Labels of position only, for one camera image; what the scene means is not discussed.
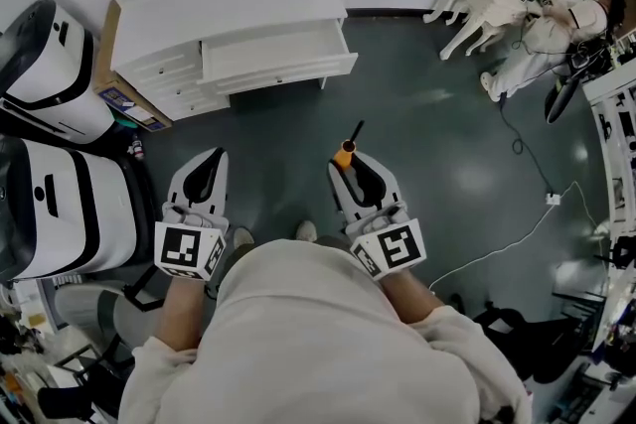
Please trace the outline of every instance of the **cardboard box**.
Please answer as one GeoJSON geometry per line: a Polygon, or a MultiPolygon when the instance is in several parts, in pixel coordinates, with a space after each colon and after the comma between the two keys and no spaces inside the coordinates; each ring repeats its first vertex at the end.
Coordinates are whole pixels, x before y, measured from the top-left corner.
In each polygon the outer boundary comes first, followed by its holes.
{"type": "Polygon", "coordinates": [[[108,106],[148,131],[159,131],[170,127],[172,120],[155,108],[130,83],[110,69],[112,47],[115,44],[120,13],[119,4],[111,0],[101,31],[101,44],[97,53],[92,89],[108,106]]]}

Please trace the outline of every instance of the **black cable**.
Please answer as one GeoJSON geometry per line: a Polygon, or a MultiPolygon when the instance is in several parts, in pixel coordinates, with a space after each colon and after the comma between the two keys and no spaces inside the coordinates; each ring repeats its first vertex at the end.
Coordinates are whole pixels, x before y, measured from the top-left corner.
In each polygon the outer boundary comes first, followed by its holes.
{"type": "Polygon", "coordinates": [[[537,168],[539,175],[541,175],[541,178],[543,179],[544,183],[546,183],[546,188],[548,193],[553,195],[555,193],[555,188],[553,188],[552,184],[550,184],[550,181],[546,177],[546,174],[544,173],[541,166],[539,165],[539,161],[537,161],[537,156],[535,156],[535,153],[530,148],[530,146],[526,143],[526,141],[522,137],[519,130],[515,126],[513,126],[504,115],[504,105],[506,103],[506,99],[505,99],[506,96],[502,95],[502,97],[504,97],[504,99],[499,101],[499,114],[501,115],[501,119],[504,121],[504,124],[506,124],[506,127],[508,127],[508,129],[510,129],[513,133],[515,133],[515,136],[517,137],[513,141],[513,145],[512,145],[513,152],[517,156],[521,156],[524,153],[524,150],[528,151],[528,154],[530,154],[530,157],[532,158],[533,163],[535,163],[535,167],[537,168]]]}
{"type": "Polygon", "coordinates": [[[217,298],[212,295],[212,290],[208,285],[204,287],[204,293],[206,294],[206,297],[208,297],[208,299],[211,299],[215,302],[217,301],[217,298]]]}

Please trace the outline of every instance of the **shoe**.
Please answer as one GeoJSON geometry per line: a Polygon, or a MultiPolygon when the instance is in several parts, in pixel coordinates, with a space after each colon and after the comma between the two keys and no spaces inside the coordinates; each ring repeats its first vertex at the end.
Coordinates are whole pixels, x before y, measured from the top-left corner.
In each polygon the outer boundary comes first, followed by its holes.
{"type": "Polygon", "coordinates": [[[495,77],[492,76],[489,72],[482,72],[479,76],[479,81],[481,82],[481,86],[484,87],[484,90],[488,92],[488,96],[490,97],[491,101],[499,102],[499,96],[493,94],[493,92],[491,91],[493,82],[495,81],[495,77]]]}
{"type": "Polygon", "coordinates": [[[241,247],[242,245],[254,244],[254,243],[255,243],[254,237],[252,236],[252,234],[249,232],[247,228],[243,228],[242,226],[239,226],[235,230],[235,234],[234,234],[235,250],[239,249],[239,247],[241,247]]]}
{"type": "Polygon", "coordinates": [[[305,242],[318,240],[316,225],[311,221],[302,221],[296,228],[296,240],[304,240],[305,242]]]}
{"type": "Polygon", "coordinates": [[[484,87],[486,92],[490,93],[490,87],[493,85],[494,77],[489,72],[482,72],[479,76],[479,81],[481,81],[481,86],[484,87]]]}

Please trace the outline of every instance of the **power cord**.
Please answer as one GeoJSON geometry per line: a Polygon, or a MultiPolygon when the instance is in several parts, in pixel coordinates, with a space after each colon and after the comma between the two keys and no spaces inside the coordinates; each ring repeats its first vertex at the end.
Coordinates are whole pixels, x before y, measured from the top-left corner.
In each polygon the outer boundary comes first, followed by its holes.
{"type": "MultiPolygon", "coordinates": [[[[578,189],[578,192],[580,193],[580,197],[583,201],[583,207],[585,208],[585,213],[587,214],[587,218],[589,219],[590,223],[594,226],[594,230],[598,230],[598,224],[596,223],[596,221],[594,220],[594,218],[592,217],[592,215],[589,213],[589,209],[587,208],[587,202],[585,201],[585,195],[583,194],[583,189],[581,188],[580,184],[577,181],[573,181],[565,191],[563,191],[563,193],[561,194],[562,197],[564,197],[565,195],[567,195],[567,193],[569,193],[569,191],[576,186],[576,188],[578,189]]],[[[478,263],[480,261],[483,261],[487,258],[490,258],[491,256],[493,256],[494,254],[498,254],[498,253],[503,253],[504,251],[507,251],[508,249],[510,249],[511,247],[514,247],[516,245],[521,244],[522,242],[524,242],[524,240],[530,238],[533,233],[535,233],[535,231],[537,231],[537,228],[539,228],[539,226],[541,225],[542,222],[544,222],[544,219],[546,219],[546,217],[548,217],[548,215],[550,214],[550,212],[553,211],[553,209],[556,206],[550,206],[550,208],[544,212],[544,214],[540,217],[540,219],[535,223],[535,225],[533,226],[533,228],[526,233],[524,236],[522,236],[519,240],[515,240],[514,242],[511,242],[510,244],[508,244],[505,247],[502,247],[501,249],[496,249],[494,251],[490,251],[489,253],[486,253],[482,256],[479,256],[478,258],[475,258],[474,260],[471,260],[467,263],[464,263],[463,265],[460,265],[459,267],[457,267],[456,269],[453,269],[451,271],[446,272],[444,275],[438,277],[437,279],[435,279],[430,285],[428,285],[428,288],[432,290],[432,288],[439,283],[440,281],[446,279],[448,276],[450,276],[451,274],[455,274],[456,272],[459,272],[460,270],[464,270],[467,267],[470,267],[471,265],[474,265],[475,263],[478,263]]],[[[602,242],[601,239],[598,239],[598,248],[600,250],[600,252],[602,252],[602,242]]],[[[607,273],[607,267],[605,265],[605,263],[603,263],[603,268],[605,269],[605,272],[607,273]]]]}
{"type": "Polygon", "coordinates": [[[513,152],[517,156],[521,156],[524,153],[524,150],[526,150],[528,154],[530,154],[530,157],[532,158],[533,163],[535,164],[535,167],[537,168],[537,171],[539,172],[539,175],[541,175],[541,178],[546,184],[547,192],[553,195],[555,193],[555,188],[553,187],[552,184],[550,184],[548,177],[546,177],[546,174],[544,173],[543,169],[541,168],[541,165],[539,164],[539,161],[537,160],[537,156],[535,156],[535,153],[530,148],[530,145],[526,143],[521,133],[519,132],[519,129],[517,129],[514,125],[512,125],[508,121],[506,116],[504,115],[505,104],[506,104],[506,94],[502,94],[501,99],[499,100],[499,114],[501,115],[501,119],[504,121],[504,124],[506,124],[506,127],[508,127],[508,129],[510,129],[513,133],[515,133],[516,138],[513,140],[513,145],[512,145],[513,152]]]}
{"type": "Polygon", "coordinates": [[[215,302],[217,301],[217,296],[212,293],[212,289],[208,285],[204,287],[204,293],[206,294],[206,297],[208,297],[208,299],[213,300],[215,302]]]}

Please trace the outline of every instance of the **gray floor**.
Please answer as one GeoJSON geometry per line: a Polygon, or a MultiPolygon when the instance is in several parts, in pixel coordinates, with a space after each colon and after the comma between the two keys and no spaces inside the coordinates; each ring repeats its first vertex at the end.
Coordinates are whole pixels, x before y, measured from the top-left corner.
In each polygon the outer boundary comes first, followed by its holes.
{"type": "MultiPolygon", "coordinates": [[[[231,109],[145,135],[158,199],[181,165],[222,146],[230,153],[226,216],[232,224],[249,227],[259,242],[289,236],[305,218],[320,233],[335,234],[342,223],[326,164],[365,119],[359,150],[395,173],[419,219],[428,259],[415,273],[424,282],[519,239],[546,210],[546,187],[530,157],[512,152],[514,136],[479,84],[496,52],[465,58],[457,51],[439,60],[456,31],[415,18],[348,20],[345,36],[360,56],[350,75],[329,78],[325,90],[306,82],[246,92],[232,96],[231,109]]],[[[553,185],[564,190],[577,180],[594,218],[604,220],[605,178],[589,106],[579,91],[562,118],[547,125],[551,81],[547,75],[518,92],[507,116],[553,185]]],[[[436,291],[442,299],[460,293],[470,316],[491,299],[530,321],[547,319],[559,306],[551,296],[557,267],[593,263],[597,244],[586,238],[589,232],[572,190],[527,242],[446,278],[436,291]]]]}

